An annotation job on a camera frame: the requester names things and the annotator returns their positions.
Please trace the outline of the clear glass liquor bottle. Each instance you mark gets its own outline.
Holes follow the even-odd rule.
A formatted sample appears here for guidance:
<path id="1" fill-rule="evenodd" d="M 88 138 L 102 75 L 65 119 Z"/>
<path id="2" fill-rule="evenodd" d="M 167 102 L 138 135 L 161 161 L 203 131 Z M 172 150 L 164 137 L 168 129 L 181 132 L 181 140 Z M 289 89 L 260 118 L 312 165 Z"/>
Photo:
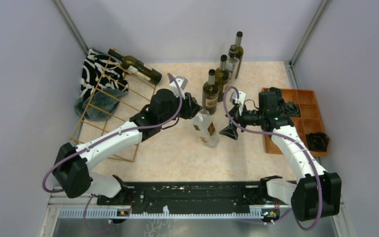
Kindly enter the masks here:
<path id="1" fill-rule="evenodd" d="M 218 145 L 219 135 L 207 110 L 200 110 L 192 119 L 192 124 L 204 146 L 215 148 Z"/>

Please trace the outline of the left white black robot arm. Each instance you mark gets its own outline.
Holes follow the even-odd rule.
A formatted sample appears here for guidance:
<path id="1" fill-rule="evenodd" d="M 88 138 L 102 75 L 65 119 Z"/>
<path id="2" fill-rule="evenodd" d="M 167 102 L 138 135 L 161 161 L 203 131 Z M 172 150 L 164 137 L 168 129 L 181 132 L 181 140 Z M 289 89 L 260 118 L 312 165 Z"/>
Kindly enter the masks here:
<path id="1" fill-rule="evenodd" d="M 201 108 L 188 92 L 176 95 L 169 89 L 160 89 L 149 104 L 116 130 L 75 147 L 70 143 L 62 145 L 50 170 L 61 187 L 59 191 L 68 198 L 94 194 L 108 197 L 116 204 L 125 203 L 128 190 L 119 177 L 91 170 L 120 150 L 153 137 L 169 121 L 194 118 Z"/>

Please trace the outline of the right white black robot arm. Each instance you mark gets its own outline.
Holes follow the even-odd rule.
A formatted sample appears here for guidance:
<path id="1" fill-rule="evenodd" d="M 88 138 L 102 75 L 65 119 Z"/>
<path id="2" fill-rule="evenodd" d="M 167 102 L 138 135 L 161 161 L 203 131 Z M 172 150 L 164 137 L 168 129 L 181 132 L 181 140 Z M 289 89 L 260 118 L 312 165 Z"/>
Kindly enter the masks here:
<path id="1" fill-rule="evenodd" d="M 224 105 L 229 125 L 220 134 L 236 140 L 237 129 L 252 133 L 248 126 L 260 126 L 258 133 L 268 136 L 279 148 L 296 178 L 296 183 L 276 176 L 262 179 L 264 185 L 258 190 L 260 201 L 272 203 L 278 199 L 289 204 L 298 221 L 317 222 L 337 215 L 341 207 L 341 178 L 328 172 L 312 156 L 293 121 L 283 112 L 285 103 L 281 94 L 260 92 L 259 107 L 255 110 L 247 109 L 246 94 L 237 89 L 229 101 L 233 104 L 231 110 Z"/>

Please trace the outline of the dark green wine bottle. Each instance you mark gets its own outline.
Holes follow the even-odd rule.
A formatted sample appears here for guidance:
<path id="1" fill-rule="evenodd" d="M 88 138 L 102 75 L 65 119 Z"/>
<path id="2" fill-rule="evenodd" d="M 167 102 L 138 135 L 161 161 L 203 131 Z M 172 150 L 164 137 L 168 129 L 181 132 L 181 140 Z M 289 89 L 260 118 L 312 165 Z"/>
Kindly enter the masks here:
<path id="1" fill-rule="evenodd" d="M 131 55 L 123 56 L 114 49 L 109 49 L 108 55 L 116 58 L 120 62 L 121 67 L 128 73 L 144 79 L 151 84 L 158 85 L 162 79 L 160 72 Z"/>

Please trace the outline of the dark labelled wine bottle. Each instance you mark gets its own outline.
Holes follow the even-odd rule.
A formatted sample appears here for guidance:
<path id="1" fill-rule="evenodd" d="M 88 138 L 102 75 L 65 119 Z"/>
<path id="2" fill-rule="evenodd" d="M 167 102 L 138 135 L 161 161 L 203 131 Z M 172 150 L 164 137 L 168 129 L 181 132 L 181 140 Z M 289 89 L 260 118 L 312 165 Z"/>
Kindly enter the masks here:
<path id="1" fill-rule="evenodd" d="M 215 82 L 216 71 L 210 69 L 208 72 L 208 80 L 202 87 L 202 108 L 213 115 L 217 110 L 219 86 Z"/>

